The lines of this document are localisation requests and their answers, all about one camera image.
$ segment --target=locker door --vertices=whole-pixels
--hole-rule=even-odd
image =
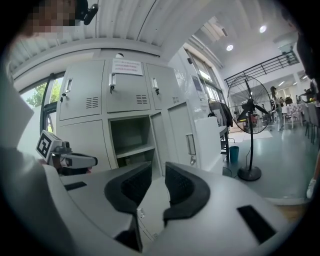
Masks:
[[[159,154],[161,173],[162,176],[166,175],[166,162],[170,161],[168,143],[166,137],[166,130],[164,126],[164,121],[161,113],[157,113],[150,116],[154,137],[156,142],[157,151]]]
[[[57,136],[69,142],[74,153],[96,157],[98,164],[92,168],[93,172],[111,169],[102,120],[61,126]]]
[[[106,81],[109,81],[109,77],[112,75],[112,63],[111,60],[108,72],[104,74],[107,76]],[[143,76],[116,74],[114,90],[110,91],[108,88],[106,93],[106,110],[108,113],[150,110],[145,74]]]
[[[147,69],[156,110],[171,107],[182,101],[175,71],[172,68],[147,64]]]
[[[189,147],[187,135],[193,135],[195,132],[192,129],[191,121],[189,118],[187,104],[180,104],[178,106],[168,109],[170,122],[172,125],[174,142],[178,154],[179,164],[197,167],[197,161],[191,163],[191,159],[196,159],[196,155],[189,154]]]
[[[60,121],[101,114],[101,88],[104,60],[73,64],[63,79],[60,96]]]

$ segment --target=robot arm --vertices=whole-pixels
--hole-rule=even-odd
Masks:
[[[90,168],[98,164],[97,158],[73,153],[68,141],[63,141],[53,133],[43,130],[35,149],[45,162],[54,166],[53,156],[58,157],[62,167],[70,169]]]

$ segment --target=open compartment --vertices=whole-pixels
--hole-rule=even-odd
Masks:
[[[160,177],[149,116],[110,120],[111,135],[118,167],[146,161],[152,162],[152,179]]]

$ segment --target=blue trash bin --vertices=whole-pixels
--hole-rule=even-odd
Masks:
[[[230,162],[231,163],[238,162],[239,147],[238,146],[231,146],[229,148],[229,152],[230,152]]]

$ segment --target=paper sign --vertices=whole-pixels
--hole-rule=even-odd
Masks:
[[[112,62],[112,73],[131,74],[143,76],[142,63],[132,60],[114,58]]]

